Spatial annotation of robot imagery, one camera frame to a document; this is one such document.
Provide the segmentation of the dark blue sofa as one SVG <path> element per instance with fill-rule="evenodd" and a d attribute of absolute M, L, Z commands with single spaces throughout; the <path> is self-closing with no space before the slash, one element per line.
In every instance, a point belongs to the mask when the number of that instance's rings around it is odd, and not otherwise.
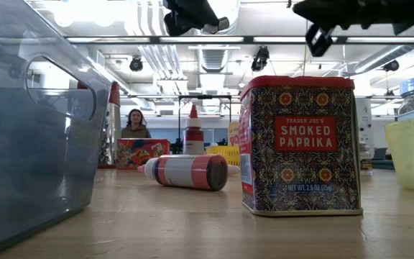
<path fill-rule="evenodd" d="M 387 147 L 379 147 L 374 149 L 374 157 L 372 159 L 372 167 L 376 169 L 394 170 L 392 156 Z"/>

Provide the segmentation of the black ceiling spotlight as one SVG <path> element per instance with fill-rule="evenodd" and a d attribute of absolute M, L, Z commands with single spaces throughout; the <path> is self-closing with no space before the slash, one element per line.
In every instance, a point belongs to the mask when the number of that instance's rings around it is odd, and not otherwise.
<path fill-rule="evenodd" d="M 129 64 L 129 69 L 132 72 L 140 72 L 143 69 L 143 62 L 141 56 L 133 56 Z"/>
<path fill-rule="evenodd" d="M 384 70 L 385 72 L 397 71 L 399 68 L 400 68 L 400 64 L 396 60 L 392 60 L 391 62 L 386 63 L 385 65 L 382 66 L 382 70 Z"/>
<path fill-rule="evenodd" d="M 251 69 L 253 72 L 262 71 L 267 65 L 267 61 L 270 58 L 269 50 L 267 46 L 260 46 L 256 55 L 253 58 Z"/>

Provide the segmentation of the black gantry frame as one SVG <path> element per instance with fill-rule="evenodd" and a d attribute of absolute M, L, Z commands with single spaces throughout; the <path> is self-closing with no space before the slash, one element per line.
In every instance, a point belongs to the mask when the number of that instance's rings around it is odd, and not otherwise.
<path fill-rule="evenodd" d="M 181 101 L 183 99 L 199 99 L 199 100 L 207 100 L 207 99 L 228 99 L 229 100 L 229 122 L 232 122 L 232 95 L 211 95 L 211 94 L 199 94 L 199 95 L 178 95 L 178 138 L 176 139 L 176 144 L 182 144 L 181 142 Z"/>

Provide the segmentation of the yellow mesh basket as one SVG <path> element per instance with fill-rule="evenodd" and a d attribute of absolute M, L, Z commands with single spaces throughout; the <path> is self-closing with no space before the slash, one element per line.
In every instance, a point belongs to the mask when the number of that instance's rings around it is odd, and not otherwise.
<path fill-rule="evenodd" d="M 230 145 L 214 145 L 205 147 L 208 155 L 222 155 L 229 165 L 240 166 L 239 147 Z"/>

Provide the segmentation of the grey translucent plastic bin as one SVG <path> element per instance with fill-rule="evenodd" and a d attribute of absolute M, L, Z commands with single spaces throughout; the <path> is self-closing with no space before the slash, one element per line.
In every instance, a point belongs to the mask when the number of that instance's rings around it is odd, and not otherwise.
<path fill-rule="evenodd" d="M 0 0 L 0 251 L 89 204 L 110 93 L 25 0 Z"/>

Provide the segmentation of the red smoked paprika tin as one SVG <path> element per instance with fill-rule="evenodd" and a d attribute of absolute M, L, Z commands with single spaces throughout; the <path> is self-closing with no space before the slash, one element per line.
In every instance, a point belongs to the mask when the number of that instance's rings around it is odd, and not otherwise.
<path fill-rule="evenodd" d="M 363 212 L 352 80 L 259 76 L 240 102 L 246 209 L 268 217 Z"/>

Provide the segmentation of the red bottle with white label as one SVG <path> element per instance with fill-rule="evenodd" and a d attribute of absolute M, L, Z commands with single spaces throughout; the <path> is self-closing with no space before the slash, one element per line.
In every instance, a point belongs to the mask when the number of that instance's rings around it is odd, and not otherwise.
<path fill-rule="evenodd" d="M 228 180 L 228 165 L 222 155 L 162 155 L 138 171 L 163 186 L 220 191 Z"/>

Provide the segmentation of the red bottle with conical cap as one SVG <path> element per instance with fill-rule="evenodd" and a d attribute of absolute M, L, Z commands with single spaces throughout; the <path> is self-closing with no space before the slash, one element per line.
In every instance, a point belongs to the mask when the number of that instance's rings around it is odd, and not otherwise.
<path fill-rule="evenodd" d="M 195 104 L 192 105 L 190 115 L 185 121 L 185 131 L 183 134 L 183 154 L 203 155 L 204 133 L 201 129 L 201 120 L 198 118 Z"/>

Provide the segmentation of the red printed carton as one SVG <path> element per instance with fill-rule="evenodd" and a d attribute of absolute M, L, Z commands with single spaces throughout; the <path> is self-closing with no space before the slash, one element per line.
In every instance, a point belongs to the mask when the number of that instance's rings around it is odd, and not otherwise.
<path fill-rule="evenodd" d="M 117 141 L 116 167 L 136 170 L 150 158 L 170 153 L 170 141 L 155 138 L 123 138 Z"/>

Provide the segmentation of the black overhead light bar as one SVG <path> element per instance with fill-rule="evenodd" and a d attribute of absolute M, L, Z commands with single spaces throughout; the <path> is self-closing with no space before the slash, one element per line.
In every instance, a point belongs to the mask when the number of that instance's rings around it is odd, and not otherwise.
<path fill-rule="evenodd" d="M 74 45 L 304 45 L 300 36 L 67 36 Z M 412 37 L 338 36 L 335 45 L 414 45 Z"/>

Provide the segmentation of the silver ceiling duct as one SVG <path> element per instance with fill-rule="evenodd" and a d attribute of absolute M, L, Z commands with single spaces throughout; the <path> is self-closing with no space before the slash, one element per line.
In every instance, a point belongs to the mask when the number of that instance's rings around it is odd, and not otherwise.
<path fill-rule="evenodd" d="M 232 36 L 236 34 L 239 23 L 239 10 L 241 0 L 207 0 L 213 12 L 219 19 L 227 18 L 229 26 L 220 29 L 216 35 Z M 226 67 L 229 57 L 229 50 L 211 49 L 210 45 L 202 47 L 199 51 L 201 69 L 207 73 L 220 73 Z"/>

